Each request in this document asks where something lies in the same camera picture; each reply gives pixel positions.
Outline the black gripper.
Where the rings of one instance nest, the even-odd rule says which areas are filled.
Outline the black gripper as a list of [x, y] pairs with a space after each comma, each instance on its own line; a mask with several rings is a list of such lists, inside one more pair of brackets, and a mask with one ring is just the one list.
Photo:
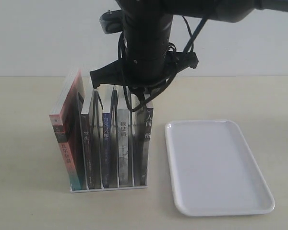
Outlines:
[[169, 51], [163, 60], [163, 63], [148, 61], [138, 64], [124, 59], [116, 60], [90, 72], [93, 88], [96, 89], [101, 84], [122, 85], [123, 83], [131, 88], [156, 88], [169, 79], [171, 74], [179, 73], [187, 68], [195, 69], [198, 65], [195, 52], [189, 52], [186, 57], [183, 57], [182, 52]]

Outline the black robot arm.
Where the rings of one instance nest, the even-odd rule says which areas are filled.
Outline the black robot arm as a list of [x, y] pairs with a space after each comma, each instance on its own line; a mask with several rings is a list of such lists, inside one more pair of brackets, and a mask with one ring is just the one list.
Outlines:
[[236, 23], [254, 10], [288, 12], [288, 0], [119, 0], [118, 5], [100, 23], [104, 33], [120, 34], [121, 57], [91, 71], [94, 88], [105, 84], [152, 90], [164, 86], [172, 74], [196, 68], [194, 52], [169, 50], [175, 15]]

